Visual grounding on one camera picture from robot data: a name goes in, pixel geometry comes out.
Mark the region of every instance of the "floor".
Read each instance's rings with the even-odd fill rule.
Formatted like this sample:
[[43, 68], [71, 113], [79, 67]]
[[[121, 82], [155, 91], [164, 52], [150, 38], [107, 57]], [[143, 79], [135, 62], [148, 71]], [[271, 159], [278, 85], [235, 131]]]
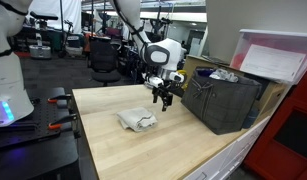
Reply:
[[[103, 84], [90, 80], [91, 69], [87, 68], [86, 61], [83, 58], [66, 58], [52, 60], [31, 60], [30, 58], [21, 58], [20, 60], [24, 86], [26, 89], [43, 89], [53, 87], [64, 87], [66, 93], [71, 93], [72, 89], [101, 87]], [[111, 83], [109, 86], [132, 85], [134, 82], [130, 77], [123, 76], [119, 82]], [[82, 148], [81, 154], [87, 154], [87, 144], [79, 142]], [[80, 157], [81, 171], [89, 171], [91, 164], [90, 157], [82, 155]], [[87, 175], [83, 179], [93, 179]], [[239, 167], [229, 178], [229, 180], [257, 180], [260, 179], [252, 172]]]

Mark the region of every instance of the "white towel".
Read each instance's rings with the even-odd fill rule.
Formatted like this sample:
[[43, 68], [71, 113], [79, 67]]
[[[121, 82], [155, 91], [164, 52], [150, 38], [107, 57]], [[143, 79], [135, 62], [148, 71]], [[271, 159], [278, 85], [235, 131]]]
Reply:
[[157, 123], [153, 113], [143, 107], [118, 112], [117, 116], [124, 129], [131, 128], [135, 132], [149, 129]]

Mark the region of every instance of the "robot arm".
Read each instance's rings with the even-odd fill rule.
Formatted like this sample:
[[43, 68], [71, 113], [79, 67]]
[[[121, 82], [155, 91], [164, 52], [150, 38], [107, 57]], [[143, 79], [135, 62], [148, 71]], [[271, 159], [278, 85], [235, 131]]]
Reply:
[[147, 81], [154, 86], [155, 103], [160, 96], [163, 101], [163, 111], [172, 104], [172, 95], [164, 87], [164, 81], [183, 82], [183, 75], [176, 72], [181, 58], [182, 47], [177, 41], [165, 39], [152, 43], [146, 36], [140, 20], [140, 0], [110, 0], [119, 17], [128, 26], [130, 33], [138, 47], [138, 53], [145, 63], [150, 66], [159, 66], [157, 76], [150, 75]]

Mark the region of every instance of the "blue light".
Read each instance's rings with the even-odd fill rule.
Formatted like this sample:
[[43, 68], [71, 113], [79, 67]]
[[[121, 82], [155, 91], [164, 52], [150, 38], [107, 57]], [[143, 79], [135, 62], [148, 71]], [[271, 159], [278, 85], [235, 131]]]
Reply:
[[9, 120], [13, 121], [14, 120], [14, 116], [12, 114], [12, 111], [11, 111], [9, 105], [6, 102], [2, 102], [2, 106], [4, 108], [4, 111], [6, 112], [6, 115], [9, 118]]

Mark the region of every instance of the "white cabinet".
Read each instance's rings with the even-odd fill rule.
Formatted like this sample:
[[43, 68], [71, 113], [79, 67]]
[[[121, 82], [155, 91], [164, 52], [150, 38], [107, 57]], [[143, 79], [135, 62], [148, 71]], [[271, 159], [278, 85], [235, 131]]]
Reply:
[[185, 179], [218, 180], [227, 178], [242, 163], [269, 119], [270, 117], [267, 117], [256, 126], [252, 127], [224, 150], [193, 171]]

